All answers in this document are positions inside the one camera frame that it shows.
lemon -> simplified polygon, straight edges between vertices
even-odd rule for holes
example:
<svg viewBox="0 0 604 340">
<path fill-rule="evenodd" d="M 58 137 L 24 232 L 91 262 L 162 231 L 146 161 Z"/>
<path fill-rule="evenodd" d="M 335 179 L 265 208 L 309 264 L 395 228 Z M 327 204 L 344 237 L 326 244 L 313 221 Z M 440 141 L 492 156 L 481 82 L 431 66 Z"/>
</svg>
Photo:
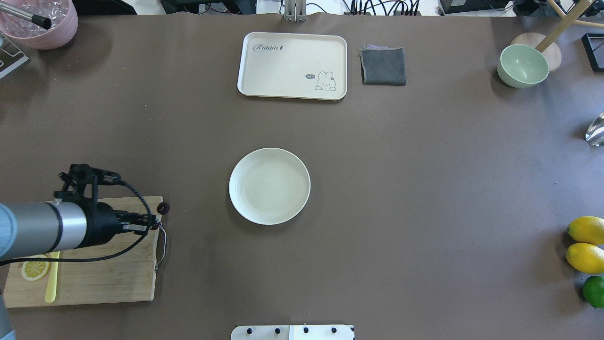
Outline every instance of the lemon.
<svg viewBox="0 0 604 340">
<path fill-rule="evenodd" d="M 583 297 L 594 308 L 604 307 L 604 278 L 591 276 L 583 284 Z"/>
<path fill-rule="evenodd" d="M 47 258 L 44 255 L 35 255 L 30 256 L 30 258 Z M 35 281 L 39 278 L 46 275 L 48 269 L 50 268 L 49 262 L 44 261 L 27 261 L 23 263 L 23 267 L 21 267 L 21 275 L 27 281 Z"/>
<path fill-rule="evenodd" d="M 604 250 L 588 243 L 568 247 L 567 261 L 576 270 L 587 274 L 604 273 Z"/>
<path fill-rule="evenodd" d="M 604 219 L 599 217 L 581 216 L 568 225 L 567 231 L 577 242 L 604 243 Z"/>
</svg>

silver cylinder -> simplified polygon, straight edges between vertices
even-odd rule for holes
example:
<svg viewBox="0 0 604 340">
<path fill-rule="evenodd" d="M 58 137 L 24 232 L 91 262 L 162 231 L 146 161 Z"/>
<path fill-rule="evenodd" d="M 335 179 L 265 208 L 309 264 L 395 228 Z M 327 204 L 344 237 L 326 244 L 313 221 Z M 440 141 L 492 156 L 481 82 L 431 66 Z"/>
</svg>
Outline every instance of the silver cylinder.
<svg viewBox="0 0 604 340">
<path fill-rule="evenodd" d="M 86 236 L 86 215 L 75 203 L 52 203 L 59 211 L 63 223 L 61 239 L 53 251 L 73 249 L 82 243 Z"/>
<path fill-rule="evenodd" d="M 15 7 L 13 5 L 7 4 L 6 2 L 1 2 L 0 1 L 0 10 L 4 11 L 8 14 L 12 14 L 18 18 L 27 20 L 29 22 L 31 22 L 31 17 L 33 16 L 32 13 L 29 13 L 27 11 L 22 10 L 19 7 Z"/>
<path fill-rule="evenodd" d="M 12 203 L 17 235 L 1 260 L 77 247 L 86 234 L 86 217 L 75 203 Z"/>
</svg>

metal clamp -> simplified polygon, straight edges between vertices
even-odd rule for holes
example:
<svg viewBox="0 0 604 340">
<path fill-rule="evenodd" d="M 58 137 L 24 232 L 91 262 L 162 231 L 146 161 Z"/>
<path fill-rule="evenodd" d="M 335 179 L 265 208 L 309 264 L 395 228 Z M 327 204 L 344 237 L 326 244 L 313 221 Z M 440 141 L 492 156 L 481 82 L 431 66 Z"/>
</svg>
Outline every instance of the metal clamp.
<svg viewBox="0 0 604 340">
<path fill-rule="evenodd" d="M 306 21 L 306 0 L 284 0 L 283 5 L 285 21 Z"/>
<path fill-rule="evenodd" d="M 353 325 L 238 326 L 231 340 L 355 340 Z"/>
</svg>

wooden stand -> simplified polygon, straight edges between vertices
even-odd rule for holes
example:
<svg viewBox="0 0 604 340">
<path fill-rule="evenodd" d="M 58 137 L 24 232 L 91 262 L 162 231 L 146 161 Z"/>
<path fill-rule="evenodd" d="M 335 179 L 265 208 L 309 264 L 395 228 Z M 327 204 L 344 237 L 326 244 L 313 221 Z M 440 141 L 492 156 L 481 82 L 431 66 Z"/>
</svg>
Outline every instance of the wooden stand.
<svg viewBox="0 0 604 340">
<path fill-rule="evenodd" d="M 524 33 L 512 40 L 511 45 L 513 44 L 523 44 L 531 47 L 535 47 L 539 52 L 543 54 L 546 58 L 547 62 L 550 65 L 550 73 L 556 71 L 560 64 L 562 63 L 562 53 L 560 52 L 560 48 L 554 42 L 562 32 L 564 32 L 571 24 L 581 23 L 582 21 L 577 21 L 577 18 L 585 12 L 585 10 L 591 6 L 594 0 L 581 0 L 578 4 L 576 4 L 573 9 L 568 12 L 567 15 L 562 16 L 562 21 L 560 24 L 553 29 L 547 36 L 539 33 Z M 554 9 L 556 9 L 555 3 L 550 4 Z"/>
<path fill-rule="evenodd" d="M 545 39 L 543 34 L 539 33 L 524 33 L 512 40 L 510 45 L 521 44 L 528 45 L 531 47 L 537 47 L 540 42 Z M 554 42 L 545 51 L 542 52 L 543 56 L 547 59 L 547 63 L 550 66 L 550 73 L 555 72 L 562 63 L 562 52 L 560 52 L 560 48 Z"/>
</svg>

green bowl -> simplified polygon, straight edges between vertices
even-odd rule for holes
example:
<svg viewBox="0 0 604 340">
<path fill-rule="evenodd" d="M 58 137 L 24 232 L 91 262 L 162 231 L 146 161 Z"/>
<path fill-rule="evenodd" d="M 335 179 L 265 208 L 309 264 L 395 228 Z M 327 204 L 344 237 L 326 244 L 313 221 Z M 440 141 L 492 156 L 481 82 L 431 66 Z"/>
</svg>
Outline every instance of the green bowl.
<svg viewBox="0 0 604 340">
<path fill-rule="evenodd" d="M 550 66 L 543 54 L 527 45 L 509 45 L 497 64 L 501 80 L 515 88 L 527 88 L 547 78 Z"/>
</svg>

